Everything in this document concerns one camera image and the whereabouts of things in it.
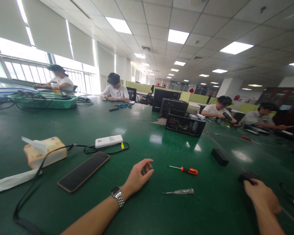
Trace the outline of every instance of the roller blind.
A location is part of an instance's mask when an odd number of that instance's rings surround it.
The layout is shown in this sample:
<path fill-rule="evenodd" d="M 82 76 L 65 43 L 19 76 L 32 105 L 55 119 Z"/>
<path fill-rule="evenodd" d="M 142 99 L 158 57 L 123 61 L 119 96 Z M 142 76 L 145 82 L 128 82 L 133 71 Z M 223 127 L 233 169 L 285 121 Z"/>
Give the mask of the roller blind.
<path fill-rule="evenodd" d="M 69 23 L 74 60 L 95 66 L 92 38 Z"/>
<path fill-rule="evenodd" d="M 0 0 L 0 37 L 31 46 L 16 0 Z"/>
<path fill-rule="evenodd" d="M 35 46 L 73 59 L 65 19 L 39 0 L 22 0 Z"/>

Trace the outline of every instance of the orange screwdriver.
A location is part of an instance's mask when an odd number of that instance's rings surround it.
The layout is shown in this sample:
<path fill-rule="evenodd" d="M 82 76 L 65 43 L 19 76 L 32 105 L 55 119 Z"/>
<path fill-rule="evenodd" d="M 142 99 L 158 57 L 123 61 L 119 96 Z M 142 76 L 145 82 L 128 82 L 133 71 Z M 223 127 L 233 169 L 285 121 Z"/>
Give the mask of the orange screwdriver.
<path fill-rule="evenodd" d="M 192 169 L 192 168 L 184 168 L 184 167 L 175 167 L 175 166 L 168 166 L 168 167 L 172 167 L 172 168 L 176 168 L 176 169 L 180 169 L 181 171 L 184 171 L 184 172 L 187 172 L 187 173 L 190 173 L 192 175 L 198 175 L 198 171 L 195 170 L 195 169 Z"/>
<path fill-rule="evenodd" d="M 244 136 L 244 135 L 243 135 L 242 138 L 243 138 L 243 139 L 250 140 L 251 142 L 254 142 L 254 143 L 256 143 L 256 144 L 261 145 L 260 143 L 257 143 L 256 141 L 253 141 L 252 139 L 248 138 L 247 136 Z"/>

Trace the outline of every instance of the white t-shirt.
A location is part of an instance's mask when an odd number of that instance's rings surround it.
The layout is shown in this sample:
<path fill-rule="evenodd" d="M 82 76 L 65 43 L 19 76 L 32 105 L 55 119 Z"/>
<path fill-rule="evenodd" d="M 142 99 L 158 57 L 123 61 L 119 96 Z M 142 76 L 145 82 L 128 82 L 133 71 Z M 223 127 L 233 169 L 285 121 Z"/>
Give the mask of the white t-shirt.
<path fill-rule="evenodd" d="M 226 112 L 231 117 L 231 114 L 230 114 L 230 112 L 228 110 L 226 110 L 226 109 L 220 109 L 220 111 L 218 111 L 215 104 L 207 105 L 203 109 L 203 111 L 204 110 L 206 110 L 208 113 L 216 113 L 216 114 L 223 114 L 224 112 Z"/>
<path fill-rule="evenodd" d="M 106 95 L 111 95 L 113 98 L 130 98 L 127 88 L 123 85 L 121 85 L 119 89 L 114 89 L 112 85 L 108 85 L 104 93 Z"/>
<path fill-rule="evenodd" d="M 61 84 L 63 84 L 63 83 L 69 83 L 70 86 L 67 87 L 67 88 L 65 88 L 65 90 L 71 90 L 71 91 L 73 91 L 73 89 L 74 89 L 74 84 L 73 84 L 73 82 L 72 82 L 71 79 L 69 79 L 67 76 L 65 76 L 64 78 L 53 78 L 53 79 L 51 80 L 51 82 L 57 82 L 59 86 L 60 86 Z"/>

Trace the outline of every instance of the smartphone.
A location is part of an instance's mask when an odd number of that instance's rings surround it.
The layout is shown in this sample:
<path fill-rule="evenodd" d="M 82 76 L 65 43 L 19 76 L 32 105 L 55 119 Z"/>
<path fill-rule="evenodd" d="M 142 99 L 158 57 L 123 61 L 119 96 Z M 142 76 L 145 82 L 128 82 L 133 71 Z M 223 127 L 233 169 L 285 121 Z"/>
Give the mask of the smartphone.
<path fill-rule="evenodd" d="M 106 161 L 108 154 L 97 152 L 72 170 L 58 182 L 58 185 L 69 193 L 74 193 L 89 177 L 91 177 Z"/>

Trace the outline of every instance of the hand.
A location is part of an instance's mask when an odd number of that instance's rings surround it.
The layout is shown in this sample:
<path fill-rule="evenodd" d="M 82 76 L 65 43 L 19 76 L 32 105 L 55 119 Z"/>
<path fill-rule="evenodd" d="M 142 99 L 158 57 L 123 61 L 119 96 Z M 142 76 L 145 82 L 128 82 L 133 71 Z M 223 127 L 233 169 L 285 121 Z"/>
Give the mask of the hand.
<path fill-rule="evenodd" d="M 255 209 L 269 209 L 274 214 L 281 212 L 278 198 L 271 188 L 268 188 L 262 181 L 251 179 L 257 185 L 252 185 L 249 181 L 244 181 L 245 191 L 252 200 Z"/>
<path fill-rule="evenodd" d="M 125 184 L 121 187 L 124 200 L 140 190 L 152 176 L 154 170 L 151 162 L 153 162 L 152 159 L 144 159 L 133 166 Z"/>

